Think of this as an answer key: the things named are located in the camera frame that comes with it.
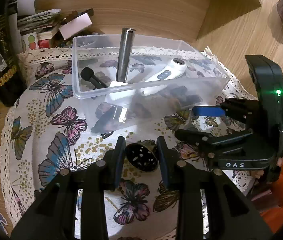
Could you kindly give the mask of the small white cardboard box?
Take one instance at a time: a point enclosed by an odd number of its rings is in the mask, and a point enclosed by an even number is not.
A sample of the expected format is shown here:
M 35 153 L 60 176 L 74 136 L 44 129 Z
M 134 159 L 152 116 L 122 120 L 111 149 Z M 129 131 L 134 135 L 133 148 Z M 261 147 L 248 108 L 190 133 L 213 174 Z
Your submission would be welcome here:
M 61 25 L 59 31 L 64 40 L 67 40 L 92 25 L 88 13 L 84 13 L 70 22 Z

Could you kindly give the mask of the silver metal cylinder tube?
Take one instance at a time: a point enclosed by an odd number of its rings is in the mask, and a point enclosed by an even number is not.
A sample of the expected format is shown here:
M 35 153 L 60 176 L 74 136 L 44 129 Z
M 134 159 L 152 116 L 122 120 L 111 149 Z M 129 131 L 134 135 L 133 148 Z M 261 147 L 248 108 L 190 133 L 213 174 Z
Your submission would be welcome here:
M 116 81 L 126 83 L 135 30 L 123 28 L 119 45 Z

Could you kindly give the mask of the stack of papers and books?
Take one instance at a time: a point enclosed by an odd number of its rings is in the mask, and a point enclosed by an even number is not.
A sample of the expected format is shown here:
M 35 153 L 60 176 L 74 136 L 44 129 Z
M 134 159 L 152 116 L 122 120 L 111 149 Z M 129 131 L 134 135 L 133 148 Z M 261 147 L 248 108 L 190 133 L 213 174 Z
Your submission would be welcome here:
M 61 46 L 63 41 L 67 42 L 72 38 L 63 39 L 59 31 L 61 25 L 84 13 L 88 13 L 90 19 L 94 15 L 94 10 L 91 8 L 83 12 L 73 11 L 63 18 L 61 9 L 36 10 L 36 0 L 7 0 L 7 2 L 10 39 L 17 54 L 28 50 Z

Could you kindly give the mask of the clear plastic storage box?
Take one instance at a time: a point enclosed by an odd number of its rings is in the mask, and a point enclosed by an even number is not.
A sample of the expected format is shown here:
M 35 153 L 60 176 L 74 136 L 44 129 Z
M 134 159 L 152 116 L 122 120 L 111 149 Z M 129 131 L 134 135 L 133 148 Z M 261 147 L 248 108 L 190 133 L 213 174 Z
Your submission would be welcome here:
M 229 82 L 221 66 L 190 44 L 144 35 L 135 36 L 126 80 L 117 82 L 120 39 L 73 39 L 73 93 L 93 135 L 212 105 Z

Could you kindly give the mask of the black white charger plug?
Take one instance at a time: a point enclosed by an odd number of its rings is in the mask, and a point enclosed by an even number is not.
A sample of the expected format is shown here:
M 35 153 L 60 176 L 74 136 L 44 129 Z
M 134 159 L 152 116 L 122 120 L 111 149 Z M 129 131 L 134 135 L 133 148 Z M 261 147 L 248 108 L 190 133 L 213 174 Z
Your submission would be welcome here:
M 126 122 L 126 115 L 128 112 L 128 108 L 126 106 L 128 105 L 128 99 L 129 99 L 128 90 L 109 93 L 105 97 L 105 102 L 115 107 L 113 119 L 118 120 L 118 122 L 120 123 Z

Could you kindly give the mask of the round black perforated tin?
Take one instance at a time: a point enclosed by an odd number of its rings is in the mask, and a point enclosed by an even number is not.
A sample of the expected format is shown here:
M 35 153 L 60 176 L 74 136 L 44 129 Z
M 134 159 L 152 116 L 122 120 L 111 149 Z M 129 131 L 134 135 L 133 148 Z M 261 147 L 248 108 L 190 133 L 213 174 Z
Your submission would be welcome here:
M 127 145 L 124 153 L 133 167 L 142 172 L 154 172 L 158 168 L 156 151 L 154 140 L 140 140 Z

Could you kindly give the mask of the small black microphone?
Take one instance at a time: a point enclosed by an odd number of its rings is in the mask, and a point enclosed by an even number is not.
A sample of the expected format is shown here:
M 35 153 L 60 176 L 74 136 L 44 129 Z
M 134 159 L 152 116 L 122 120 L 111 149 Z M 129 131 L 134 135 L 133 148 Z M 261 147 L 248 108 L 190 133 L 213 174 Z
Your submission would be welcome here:
M 81 71 L 80 76 L 80 84 L 90 89 L 102 89 L 108 87 L 108 85 L 106 85 L 103 81 L 101 81 L 101 79 L 94 75 L 94 71 L 89 67 L 85 67 Z

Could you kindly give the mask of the white handheld massager device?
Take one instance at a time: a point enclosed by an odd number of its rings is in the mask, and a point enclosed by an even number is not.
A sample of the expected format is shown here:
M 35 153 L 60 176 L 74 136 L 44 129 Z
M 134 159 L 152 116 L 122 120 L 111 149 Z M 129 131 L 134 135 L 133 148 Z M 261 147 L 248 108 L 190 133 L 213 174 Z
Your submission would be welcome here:
M 166 67 L 163 70 L 149 77 L 145 81 L 152 82 L 152 81 L 161 81 L 161 80 L 172 80 L 181 77 L 184 74 L 186 68 L 187 68 L 187 64 L 184 60 L 179 58 L 174 58 L 167 63 Z M 156 94 L 165 87 L 166 85 L 142 88 L 141 94 L 143 96 Z

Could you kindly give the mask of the dark wine bottle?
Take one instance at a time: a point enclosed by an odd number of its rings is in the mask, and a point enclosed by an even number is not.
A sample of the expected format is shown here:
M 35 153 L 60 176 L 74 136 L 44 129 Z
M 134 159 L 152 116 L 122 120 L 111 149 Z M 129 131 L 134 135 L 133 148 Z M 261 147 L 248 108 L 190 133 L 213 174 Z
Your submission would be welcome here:
M 0 101 L 11 107 L 26 90 L 26 84 L 12 54 L 7 22 L 0 16 Z

